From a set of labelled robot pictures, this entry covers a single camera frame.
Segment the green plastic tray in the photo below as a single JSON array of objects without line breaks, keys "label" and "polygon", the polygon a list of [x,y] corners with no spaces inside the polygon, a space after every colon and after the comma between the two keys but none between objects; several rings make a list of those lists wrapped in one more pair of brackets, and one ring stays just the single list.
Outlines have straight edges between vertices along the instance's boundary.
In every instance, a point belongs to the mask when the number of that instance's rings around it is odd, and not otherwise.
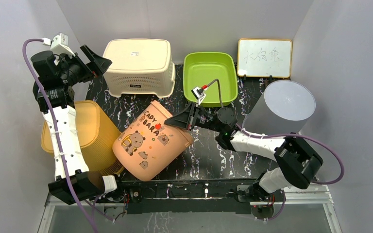
[{"label": "green plastic tray", "polygon": [[208,85],[214,79],[220,82],[221,96],[216,82],[208,86],[204,92],[203,107],[220,107],[219,98],[223,106],[227,106],[237,98],[237,74],[233,58],[223,52],[195,52],[184,58],[183,91],[188,101],[197,100],[192,94],[193,88]]}]

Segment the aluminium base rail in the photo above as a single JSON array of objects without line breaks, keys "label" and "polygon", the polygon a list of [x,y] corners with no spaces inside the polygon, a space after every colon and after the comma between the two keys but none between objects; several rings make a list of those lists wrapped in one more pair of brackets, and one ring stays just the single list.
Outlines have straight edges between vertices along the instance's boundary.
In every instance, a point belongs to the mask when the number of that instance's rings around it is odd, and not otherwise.
[{"label": "aluminium base rail", "polygon": [[255,217],[249,211],[253,208],[267,206],[266,201],[240,202],[233,197],[210,197],[210,191],[220,190],[220,184],[210,186],[203,184],[198,186],[198,190],[203,197],[166,197],[147,198],[143,197],[139,203],[131,203],[129,215],[140,215],[145,213],[236,213],[241,217],[248,216],[253,220],[263,223],[274,219],[284,219],[284,225],[289,225],[295,221],[294,217],[284,217],[283,211],[290,205],[319,205],[325,212],[325,220],[331,232],[340,233],[341,227],[334,209],[332,195],[327,185],[312,184],[307,189],[296,187],[286,187],[274,193],[274,212],[271,217]]}]

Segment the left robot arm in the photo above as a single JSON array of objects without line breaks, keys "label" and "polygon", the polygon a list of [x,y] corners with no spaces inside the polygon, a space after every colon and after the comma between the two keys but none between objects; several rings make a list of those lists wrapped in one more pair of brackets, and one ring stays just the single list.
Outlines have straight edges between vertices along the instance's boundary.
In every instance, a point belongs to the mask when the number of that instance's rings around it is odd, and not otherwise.
[{"label": "left robot arm", "polygon": [[55,181],[49,192],[66,204],[106,195],[114,202],[125,198],[126,190],[115,175],[90,171],[81,152],[77,129],[73,85],[101,77],[112,64],[87,45],[80,47],[89,63],[77,53],[55,54],[46,50],[31,57],[34,97],[49,128],[55,159]]}]

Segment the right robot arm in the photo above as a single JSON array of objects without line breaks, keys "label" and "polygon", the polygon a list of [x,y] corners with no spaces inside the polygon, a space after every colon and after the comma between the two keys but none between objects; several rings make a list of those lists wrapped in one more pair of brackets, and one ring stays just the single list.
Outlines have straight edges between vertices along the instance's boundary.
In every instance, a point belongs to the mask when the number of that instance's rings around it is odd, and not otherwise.
[{"label": "right robot arm", "polygon": [[273,193],[289,186],[307,189],[323,165],[323,159],[301,137],[290,134],[269,138],[241,130],[235,112],[222,107],[209,113],[202,106],[190,103],[187,108],[167,120],[165,124],[179,129],[200,127],[218,132],[215,140],[225,150],[261,155],[278,164],[272,171],[263,172],[256,181],[237,195],[268,200]]}]

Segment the cream perforated storage basket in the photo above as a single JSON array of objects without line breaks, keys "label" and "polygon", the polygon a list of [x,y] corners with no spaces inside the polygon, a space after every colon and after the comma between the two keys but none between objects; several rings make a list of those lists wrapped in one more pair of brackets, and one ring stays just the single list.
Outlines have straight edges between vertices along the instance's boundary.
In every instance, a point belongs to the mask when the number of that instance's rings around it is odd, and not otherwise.
[{"label": "cream perforated storage basket", "polygon": [[175,64],[170,42],[164,39],[116,39],[110,41],[103,57],[112,61],[104,74],[109,94],[172,95]]}]

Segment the small whiteboard yellow frame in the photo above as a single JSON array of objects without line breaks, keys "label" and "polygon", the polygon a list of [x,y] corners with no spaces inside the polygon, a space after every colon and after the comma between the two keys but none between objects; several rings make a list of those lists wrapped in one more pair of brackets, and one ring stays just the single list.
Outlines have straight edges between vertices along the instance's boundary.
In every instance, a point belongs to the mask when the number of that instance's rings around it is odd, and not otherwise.
[{"label": "small whiteboard yellow frame", "polygon": [[240,77],[289,78],[292,41],[242,38],[238,41],[237,75]]}]

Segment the orange plastic bucket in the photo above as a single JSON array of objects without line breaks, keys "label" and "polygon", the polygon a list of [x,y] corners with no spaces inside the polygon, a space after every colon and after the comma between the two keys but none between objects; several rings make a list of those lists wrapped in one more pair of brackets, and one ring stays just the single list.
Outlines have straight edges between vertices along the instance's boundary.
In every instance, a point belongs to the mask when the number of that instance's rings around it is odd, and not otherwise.
[{"label": "orange plastic bucket", "polygon": [[188,131],[164,124],[170,117],[154,100],[113,143],[116,158],[141,181],[153,179],[194,142]]}]

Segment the grey plastic bucket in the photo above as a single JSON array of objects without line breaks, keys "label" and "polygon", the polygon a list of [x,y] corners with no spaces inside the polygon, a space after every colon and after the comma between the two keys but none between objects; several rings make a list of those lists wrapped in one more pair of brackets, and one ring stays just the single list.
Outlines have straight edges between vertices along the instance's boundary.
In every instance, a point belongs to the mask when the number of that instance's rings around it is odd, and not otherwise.
[{"label": "grey plastic bucket", "polygon": [[316,102],[303,85],[288,80],[267,86],[242,127],[251,133],[297,133],[314,114]]}]

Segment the yellow slatted waste basket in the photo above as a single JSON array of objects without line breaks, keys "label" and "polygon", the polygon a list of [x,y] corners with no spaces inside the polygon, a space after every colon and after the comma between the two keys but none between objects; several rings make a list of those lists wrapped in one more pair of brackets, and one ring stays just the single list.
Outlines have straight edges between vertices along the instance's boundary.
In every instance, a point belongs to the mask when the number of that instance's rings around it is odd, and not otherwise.
[{"label": "yellow slatted waste basket", "polygon": [[101,107],[94,101],[76,101],[43,114],[45,123],[41,147],[54,157],[56,179],[96,171],[103,176],[119,174],[124,167],[112,150],[121,134]]}]

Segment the black marbled table mat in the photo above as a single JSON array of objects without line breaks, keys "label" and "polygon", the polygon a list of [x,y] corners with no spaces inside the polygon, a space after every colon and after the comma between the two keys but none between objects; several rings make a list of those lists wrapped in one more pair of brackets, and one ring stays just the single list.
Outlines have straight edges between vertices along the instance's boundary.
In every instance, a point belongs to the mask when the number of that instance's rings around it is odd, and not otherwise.
[{"label": "black marbled table mat", "polygon": [[[155,95],[110,95],[104,79],[89,83],[86,99],[95,101],[109,116],[119,131],[124,131],[151,103],[159,101],[172,114],[185,109],[188,104],[183,94],[183,65],[176,65],[176,83],[173,94],[168,98]],[[260,80],[237,79],[238,96],[229,104],[242,124],[261,96]],[[262,172],[273,170],[276,162],[260,155],[232,152],[222,149],[215,137],[217,132],[195,128],[191,133],[194,143],[180,154],[167,168],[155,177],[157,180],[196,179],[256,179]]]}]

